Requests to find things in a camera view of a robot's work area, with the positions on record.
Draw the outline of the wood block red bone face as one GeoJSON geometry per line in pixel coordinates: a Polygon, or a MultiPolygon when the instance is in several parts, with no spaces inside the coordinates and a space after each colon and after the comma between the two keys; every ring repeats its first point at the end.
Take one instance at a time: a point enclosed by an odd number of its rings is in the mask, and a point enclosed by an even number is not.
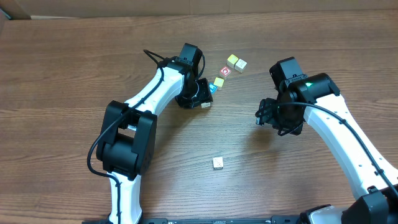
{"type": "Polygon", "coordinates": [[[223,169],[223,158],[222,157],[214,157],[213,158],[213,168],[214,170],[223,169]]]}

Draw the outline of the blue L block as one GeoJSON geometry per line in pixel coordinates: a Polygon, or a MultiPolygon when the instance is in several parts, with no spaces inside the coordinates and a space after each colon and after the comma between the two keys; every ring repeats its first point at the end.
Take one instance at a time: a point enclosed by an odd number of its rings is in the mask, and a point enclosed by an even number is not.
{"type": "Polygon", "coordinates": [[[210,89],[211,94],[214,94],[217,91],[218,87],[216,85],[214,85],[213,83],[210,83],[209,89],[210,89]]]}

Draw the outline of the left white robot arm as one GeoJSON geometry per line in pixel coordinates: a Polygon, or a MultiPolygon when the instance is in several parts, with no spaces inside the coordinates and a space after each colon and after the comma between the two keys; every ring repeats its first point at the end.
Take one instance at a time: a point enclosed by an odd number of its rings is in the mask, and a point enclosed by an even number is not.
{"type": "Polygon", "coordinates": [[[111,212],[102,223],[142,222],[141,179],[153,158],[157,120],[165,107],[172,100],[184,109],[213,101],[202,77],[205,56],[196,45],[184,44],[173,57],[144,53],[156,64],[155,76],[136,96],[107,105],[86,158],[88,170],[111,184],[111,212]]]}

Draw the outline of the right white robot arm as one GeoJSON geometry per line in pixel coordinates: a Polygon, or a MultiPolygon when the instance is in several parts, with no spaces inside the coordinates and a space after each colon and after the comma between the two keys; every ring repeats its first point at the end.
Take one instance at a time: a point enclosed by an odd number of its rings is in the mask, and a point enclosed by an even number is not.
{"type": "Polygon", "coordinates": [[[354,203],[330,204],[302,212],[292,223],[397,223],[397,168],[359,127],[340,89],[325,73],[305,74],[294,57],[279,60],[269,73],[277,98],[261,100],[258,125],[279,136],[299,135],[307,123],[323,139],[348,179],[354,203]]]}

